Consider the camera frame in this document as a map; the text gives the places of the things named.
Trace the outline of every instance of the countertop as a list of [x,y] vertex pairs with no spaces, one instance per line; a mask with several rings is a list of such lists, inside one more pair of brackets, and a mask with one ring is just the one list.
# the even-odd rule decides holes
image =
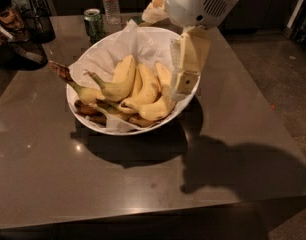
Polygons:
[[[45,52],[70,65],[89,47],[83,18],[52,24]],[[191,104],[136,136],[85,128],[56,74],[18,71],[0,97],[0,229],[306,195],[306,158],[218,29],[210,33]]]

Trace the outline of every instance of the white bowl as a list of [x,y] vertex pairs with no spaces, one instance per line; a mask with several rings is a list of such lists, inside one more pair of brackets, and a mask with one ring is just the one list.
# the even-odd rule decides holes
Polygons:
[[[133,54],[137,61],[146,63],[151,68],[154,68],[154,63],[159,60],[166,65],[170,71],[173,71],[170,43],[172,39],[178,39],[180,36],[163,28],[140,28],[137,25],[129,25],[128,29],[126,27],[126,29],[107,36],[90,47],[77,62],[70,66],[72,78],[82,86],[99,88],[93,80],[84,75],[84,69],[87,68],[94,71],[104,78],[104,80],[110,81],[113,72],[107,69],[114,70],[117,61],[128,54]],[[194,97],[198,84],[199,82],[189,96],[176,104],[174,110],[168,117],[161,120],[160,123],[148,128],[137,127],[126,122],[121,122],[121,127],[115,125],[114,127],[107,128],[91,122],[75,113],[76,109],[74,107],[74,102],[78,99],[78,96],[69,85],[67,85],[66,95],[72,113],[86,127],[103,134],[128,136],[153,131],[177,117]]]

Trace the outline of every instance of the fruit bowl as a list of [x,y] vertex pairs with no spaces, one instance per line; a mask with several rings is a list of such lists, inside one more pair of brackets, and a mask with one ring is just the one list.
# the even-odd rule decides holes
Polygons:
[[[122,31],[109,35],[90,47],[69,67],[70,74],[78,84],[99,89],[97,84],[85,74],[86,70],[95,72],[103,80],[110,82],[115,65],[128,54],[132,54],[137,62],[145,63],[152,69],[154,69],[155,62],[160,61],[172,73],[170,43],[179,37],[178,34],[167,29],[139,27],[136,23],[129,22]],[[113,118],[112,122],[111,118],[108,118],[106,126],[89,121],[86,117],[76,113],[74,103],[78,100],[78,95],[70,85],[67,85],[66,95],[73,115],[84,126],[107,135],[128,136],[152,131],[177,117],[194,97],[198,84],[199,82],[190,95],[176,103],[175,108],[166,118],[150,127],[139,127],[123,120],[116,120],[116,118]]]

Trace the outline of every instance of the soda can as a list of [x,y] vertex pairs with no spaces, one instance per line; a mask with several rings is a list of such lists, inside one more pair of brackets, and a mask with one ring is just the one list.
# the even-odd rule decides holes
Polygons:
[[106,36],[103,19],[99,9],[91,8],[84,11],[84,24],[91,44],[95,44]]

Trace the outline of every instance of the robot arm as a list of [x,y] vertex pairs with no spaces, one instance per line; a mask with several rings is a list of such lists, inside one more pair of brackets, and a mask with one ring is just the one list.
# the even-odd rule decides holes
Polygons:
[[208,57],[208,29],[217,27],[238,0],[152,0],[142,19],[154,24],[169,18],[183,28],[181,38],[171,43],[174,65],[172,97],[181,100],[190,94]]

